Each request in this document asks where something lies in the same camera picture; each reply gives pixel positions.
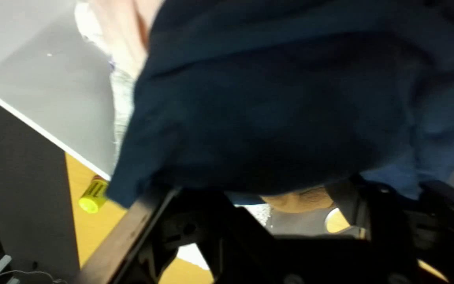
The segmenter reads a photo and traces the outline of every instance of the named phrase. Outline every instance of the dark blue cloth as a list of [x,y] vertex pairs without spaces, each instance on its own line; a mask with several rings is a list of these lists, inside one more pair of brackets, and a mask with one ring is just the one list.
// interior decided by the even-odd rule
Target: dark blue cloth
[[109,197],[454,170],[454,0],[168,0]]

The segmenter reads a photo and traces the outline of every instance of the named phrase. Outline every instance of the yellow surface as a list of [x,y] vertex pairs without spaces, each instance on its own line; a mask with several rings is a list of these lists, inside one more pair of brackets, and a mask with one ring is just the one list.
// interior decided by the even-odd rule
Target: yellow surface
[[[73,199],[71,202],[73,202],[76,240],[79,249],[79,262],[81,265],[84,265],[127,211],[114,202],[106,202],[97,214],[89,214],[82,211],[82,208],[79,206],[79,199],[89,187],[95,173],[68,154],[67,154],[67,164]],[[213,282],[213,277],[210,271],[205,271],[190,262],[177,258],[174,263],[169,265],[168,271],[161,279],[161,284],[185,284],[185,282],[210,284]]]

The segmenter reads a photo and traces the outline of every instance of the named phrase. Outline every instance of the black machine part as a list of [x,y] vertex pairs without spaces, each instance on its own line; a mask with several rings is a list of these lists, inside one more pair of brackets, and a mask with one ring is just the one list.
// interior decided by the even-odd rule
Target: black machine part
[[420,270],[418,258],[454,282],[454,199],[442,192],[454,195],[453,187],[429,181],[421,202],[412,202],[385,184],[361,178],[350,184],[357,194],[343,205],[350,203],[352,224],[366,227],[365,240],[275,236],[220,191],[172,189],[111,282],[157,284],[190,243],[199,246],[216,284],[443,282]]

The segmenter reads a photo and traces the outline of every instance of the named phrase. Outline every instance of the white plastic container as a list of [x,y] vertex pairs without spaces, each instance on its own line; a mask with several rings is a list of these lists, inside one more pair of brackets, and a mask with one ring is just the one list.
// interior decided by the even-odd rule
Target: white plastic container
[[0,0],[0,105],[109,178],[111,66],[78,33],[75,4],[76,0]]

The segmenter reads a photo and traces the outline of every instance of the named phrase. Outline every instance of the navy fabric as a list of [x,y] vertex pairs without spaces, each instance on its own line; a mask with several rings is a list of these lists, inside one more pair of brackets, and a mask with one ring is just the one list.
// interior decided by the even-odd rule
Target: navy fabric
[[109,197],[454,170],[454,0],[168,0]]

